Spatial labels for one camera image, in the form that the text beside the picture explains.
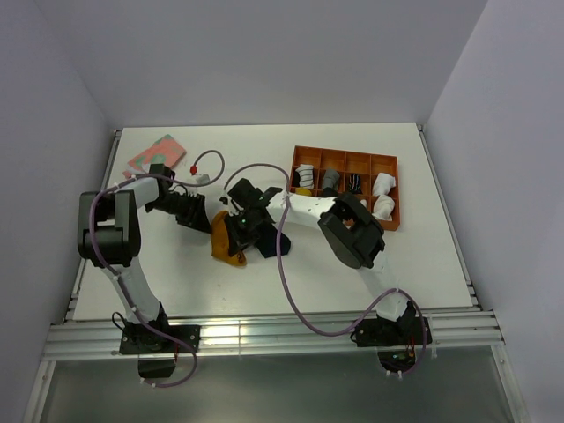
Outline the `navy blue sock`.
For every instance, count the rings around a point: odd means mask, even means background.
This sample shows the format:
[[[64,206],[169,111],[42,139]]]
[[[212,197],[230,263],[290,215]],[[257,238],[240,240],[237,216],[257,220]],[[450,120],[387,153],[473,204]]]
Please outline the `navy blue sock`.
[[[290,239],[281,234],[278,238],[278,229],[271,223],[263,223],[257,228],[259,238],[255,243],[255,247],[259,250],[264,258],[275,257],[277,249],[280,255],[285,256],[290,252],[292,243]]]

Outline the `mustard yellow striped sock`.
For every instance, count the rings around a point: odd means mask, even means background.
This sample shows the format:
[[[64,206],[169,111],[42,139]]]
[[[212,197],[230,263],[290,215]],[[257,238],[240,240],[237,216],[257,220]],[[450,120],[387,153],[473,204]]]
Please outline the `mustard yellow striped sock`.
[[[244,267],[247,264],[243,252],[229,255],[230,241],[226,228],[226,217],[228,211],[220,211],[211,222],[211,255],[220,262],[227,263],[233,267]]]

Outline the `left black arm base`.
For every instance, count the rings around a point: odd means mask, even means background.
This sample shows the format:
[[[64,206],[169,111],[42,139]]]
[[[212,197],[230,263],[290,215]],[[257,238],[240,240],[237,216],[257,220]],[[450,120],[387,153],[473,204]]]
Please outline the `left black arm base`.
[[[189,376],[195,373],[201,326],[196,324],[171,325],[163,309],[156,320],[147,325],[132,323],[119,313],[111,316],[112,324],[121,332],[119,353],[137,355],[137,372],[143,382],[176,386],[179,382],[164,382],[173,375],[181,353],[195,359]]]

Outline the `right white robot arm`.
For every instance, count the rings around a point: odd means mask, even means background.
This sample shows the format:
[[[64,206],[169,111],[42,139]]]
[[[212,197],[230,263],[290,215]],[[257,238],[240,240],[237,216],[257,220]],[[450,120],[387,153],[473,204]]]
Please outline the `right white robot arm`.
[[[292,246],[283,233],[286,222],[319,229],[341,264],[357,271],[375,272],[381,290],[367,311],[376,316],[368,318],[367,313],[362,313],[350,326],[339,330],[339,335],[360,332],[369,324],[375,326],[377,338],[393,344],[403,342],[411,334],[420,316],[419,306],[398,287],[387,264],[384,229],[355,195],[307,197],[278,187],[260,190],[242,178],[224,190],[220,201],[232,207],[224,218],[229,255],[255,247],[263,256],[274,257],[286,299],[308,329],[325,337],[331,335],[315,327],[300,312],[290,292],[283,264],[283,257]]]

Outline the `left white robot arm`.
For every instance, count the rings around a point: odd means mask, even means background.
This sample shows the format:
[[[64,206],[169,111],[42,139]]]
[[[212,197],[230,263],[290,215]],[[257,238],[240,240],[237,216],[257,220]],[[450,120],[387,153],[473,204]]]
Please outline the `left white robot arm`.
[[[205,196],[196,186],[176,184],[175,172],[152,165],[145,175],[134,176],[110,189],[80,195],[78,253],[103,270],[125,308],[125,325],[140,332],[140,342],[152,352],[168,348],[172,331],[161,302],[153,294],[139,262],[142,245],[140,209],[164,212],[180,226],[208,234],[212,228]]]

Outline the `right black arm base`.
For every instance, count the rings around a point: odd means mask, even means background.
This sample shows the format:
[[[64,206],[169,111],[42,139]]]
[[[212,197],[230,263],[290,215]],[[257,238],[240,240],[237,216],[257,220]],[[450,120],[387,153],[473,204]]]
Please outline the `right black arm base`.
[[[406,325],[389,322],[380,317],[364,319],[350,339],[359,348],[384,348],[378,352],[378,360],[386,371],[399,374],[410,371],[417,363],[416,349],[433,342],[433,336],[424,317],[423,323],[415,318]]]

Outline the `pink green patterned socks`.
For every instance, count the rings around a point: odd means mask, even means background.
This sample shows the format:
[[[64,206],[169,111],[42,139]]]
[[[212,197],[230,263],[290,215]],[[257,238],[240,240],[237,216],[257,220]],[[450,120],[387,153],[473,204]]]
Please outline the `pink green patterned socks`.
[[[122,174],[125,178],[134,174],[147,174],[152,164],[174,168],[185,154],[186,150],[171,135],[166,134],[130,159]]]

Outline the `yellow rolled sock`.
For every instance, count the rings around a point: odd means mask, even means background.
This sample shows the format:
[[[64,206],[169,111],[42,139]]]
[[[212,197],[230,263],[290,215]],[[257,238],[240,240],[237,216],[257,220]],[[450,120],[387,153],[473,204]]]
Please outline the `yellow rolled sock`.
[[[304,197],[311,197],[313,196],[312,191],[307,188],[298,187],[295,189],[294,193],[296,195],[304,196]]]

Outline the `black white striped rolled sock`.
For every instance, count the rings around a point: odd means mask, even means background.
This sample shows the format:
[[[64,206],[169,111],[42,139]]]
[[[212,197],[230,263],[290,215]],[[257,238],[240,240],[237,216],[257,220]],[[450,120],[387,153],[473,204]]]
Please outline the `black white striped rolled sock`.
[[[313,189],[315,187],[314,166],[300,164],[294,170],[295,185],[299,188]]]

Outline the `dark grey rolled sock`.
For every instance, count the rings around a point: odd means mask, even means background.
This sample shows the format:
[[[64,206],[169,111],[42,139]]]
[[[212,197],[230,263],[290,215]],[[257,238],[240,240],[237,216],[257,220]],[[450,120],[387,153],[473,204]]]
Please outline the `dark grey rolled sock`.
[[[333,188],[325,188],[322,190],[320,197],[337,197],[338,192]]]

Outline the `light grey rolled sock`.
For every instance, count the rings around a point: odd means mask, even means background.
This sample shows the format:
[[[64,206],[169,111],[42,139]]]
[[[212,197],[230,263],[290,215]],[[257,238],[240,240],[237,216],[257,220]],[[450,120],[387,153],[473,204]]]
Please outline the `light grey rolled sock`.
[[[340,173],[337,170],[333,168],[326,169],[322,179],[321,190],[324,189],[337,190],[339,181],[340,181]]]

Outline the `black patterned rolled sock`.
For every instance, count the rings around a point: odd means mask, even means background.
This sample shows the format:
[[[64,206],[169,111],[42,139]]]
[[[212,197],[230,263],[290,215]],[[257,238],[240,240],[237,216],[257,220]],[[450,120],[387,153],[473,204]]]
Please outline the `black patterned rolled sock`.
[[[362,194],[361,178],[359,174],[348,175],[348,191],[354,195]]]

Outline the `lower white rolled sock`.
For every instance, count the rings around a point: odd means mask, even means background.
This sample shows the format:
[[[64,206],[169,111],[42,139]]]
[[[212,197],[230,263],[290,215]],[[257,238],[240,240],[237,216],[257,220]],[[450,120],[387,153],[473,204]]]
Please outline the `lower white rolled sock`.
[[[396,207],[396,202],[393,198],[387,195],[380,195],[375,200],[372,214],[375,219],[392,221],[393,220],[392,213],[395,207]]]

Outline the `upper white rolled sock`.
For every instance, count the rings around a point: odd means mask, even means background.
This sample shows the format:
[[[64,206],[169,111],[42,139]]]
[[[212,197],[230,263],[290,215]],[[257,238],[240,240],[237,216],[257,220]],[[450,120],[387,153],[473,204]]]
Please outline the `upper white rolled sock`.
[[[395,176],[386,173],[379,173],[373,183],[372,194],[374,197],[382,195],[387,196],[396,186],[397,180]]]

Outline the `aluminium front rail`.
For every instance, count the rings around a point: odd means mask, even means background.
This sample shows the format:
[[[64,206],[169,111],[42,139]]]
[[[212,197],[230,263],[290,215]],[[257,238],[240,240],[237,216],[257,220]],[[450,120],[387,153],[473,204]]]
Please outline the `aluminium front rail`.
[[[426,313],[430,322],[429,352],[440,348],[489,347],[505,344],[492,311]],[[173,325],[200,327],[198,355],[246,356],[294,353],[357,352],[348,334],[328,338],[309,330],[294,315],[173,319]],[[110,321],[69,321],[51,327],[44,361],[122,359],[121,332]]]

